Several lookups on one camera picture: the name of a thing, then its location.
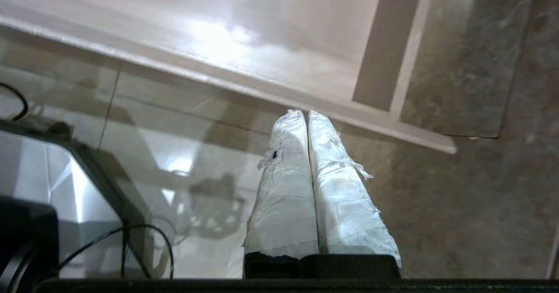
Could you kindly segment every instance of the black cable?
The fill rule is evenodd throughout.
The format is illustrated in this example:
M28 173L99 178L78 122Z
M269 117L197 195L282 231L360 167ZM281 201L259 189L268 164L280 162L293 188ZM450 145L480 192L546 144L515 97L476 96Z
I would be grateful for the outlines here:
M12 118L12 122L16 122L16 121L20 120L23 116L25 116L28 113L28 110L29 110L29 104L28 104L27 100L25 99L25 96L23 94L21 94L18 90L16 90L16 88L10 86L7 83L0 82L0 86L3 86L4 88L10 90L20 99L20 101L23 105L23 108L21 109L21 112L18 115L14 116L14 118Z
M68 265L73 259L75 259L75 257L77 255L80 255L83 251L85 251L86 249L88 249L89 247L92 247L93 245L95 245L96 243L99 243L100 241L103 241L104 239L106 239L107 237L116 234L120 231L129 231L131 229L137 229L137 228L150 228L150 229L154 229L156 231L158 231L162 236L163 239L165 240L165 243L167 245L167 247L169 248L169 257L170 257L170 271L169 271L169 279L173 279L173 273L174 273L174 257L173 257L173 247L171 245L171 242L169 241L169 239L167 238L167 236L165 235L165 233L163 233L163 231L156 227L155 225L151 225L151 224L132 224L132 225L125 225L124 227L120 227L118 229L114 229L112 231L106 232L105 234L101 235L100 237L94 239L93 241L90 241L88 244L82 246L82 248L78 249L77 251L75 251L73 254L71 254L70 256L68 256L64 261L62 261L62 263L60 263L60 265L58 266L58 270L61 270L62 268L66 267L66 265Z

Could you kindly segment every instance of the stone tile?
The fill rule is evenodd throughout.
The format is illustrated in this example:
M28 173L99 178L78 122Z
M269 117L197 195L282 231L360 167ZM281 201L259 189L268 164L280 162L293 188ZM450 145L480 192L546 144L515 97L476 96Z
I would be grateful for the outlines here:
M278 104L133 65L124 67L116 94L264 134L270 134L287 111Z
M536 0L499 139L457 155L344 129L403 275L542 279L559 217L559 0Z
M111 93L120 62L0 27L0 64Z
M130 201L174 239L175 277L240 277L261 176L256 165L268 140L117 96L101 150L110 152L104 164ZM166 263L154 265L164 274Z
M533 0L433 0L403 120L497 137Z
M10 84L25 96L30 106L26 118L66 122L73 126L74 138L93 148L99 146L110 94L3 65L0 82ZM20 110L20 100L0 87L0 117L10 119Z

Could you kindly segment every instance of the white wrapped object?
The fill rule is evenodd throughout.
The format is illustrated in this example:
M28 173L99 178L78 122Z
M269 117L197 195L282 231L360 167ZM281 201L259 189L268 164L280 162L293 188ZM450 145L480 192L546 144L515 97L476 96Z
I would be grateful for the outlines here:
M400 254L380 211L359 177L371 178L345 151L330 120L309 113L309 155L313 172L320 252L330 254Z
M300 259L319 253L305 116L289 110L274 124L256 202L246 227L245 254Z

